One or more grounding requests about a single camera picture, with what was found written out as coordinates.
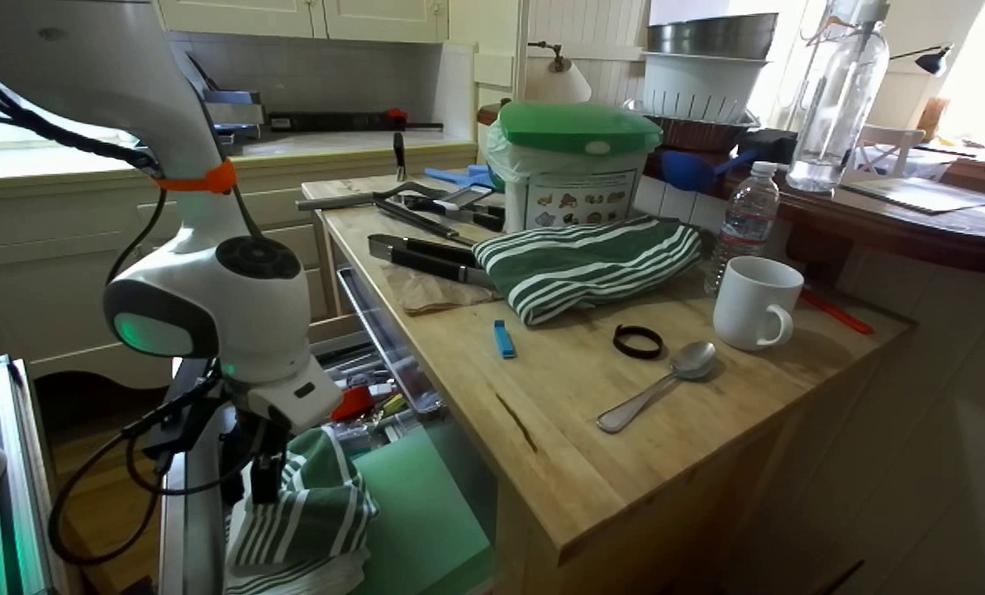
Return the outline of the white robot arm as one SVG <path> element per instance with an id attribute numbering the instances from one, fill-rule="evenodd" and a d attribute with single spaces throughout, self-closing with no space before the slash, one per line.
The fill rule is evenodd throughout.
<path id="1" fill-rule="evenodd" d="M 179 231 L 108 272 L 104 310 L 126 349 L 216 366 L 250 436 L 226 571 L 262 593 L 299 581 L 290 538 L 305 519 L 281 492 L 281 469 L 287 439 L 330 418 L 336 387 L 311 354 L 300 263 L 244 213 L 159 10 L 148 0 L 0 0 L 0 116 L 123 159 L 183 199 Z"/>

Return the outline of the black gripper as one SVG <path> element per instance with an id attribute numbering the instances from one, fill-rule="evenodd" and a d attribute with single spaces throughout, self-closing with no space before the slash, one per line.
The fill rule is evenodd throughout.
<path id="1" fill-rule="evenodd" d="M 221 436 L 221 502 L 234 507 L 250 497 L 259 507 L 278 499 L 287 460 L 290 425 L 281 414 L 239 414 Z"/>

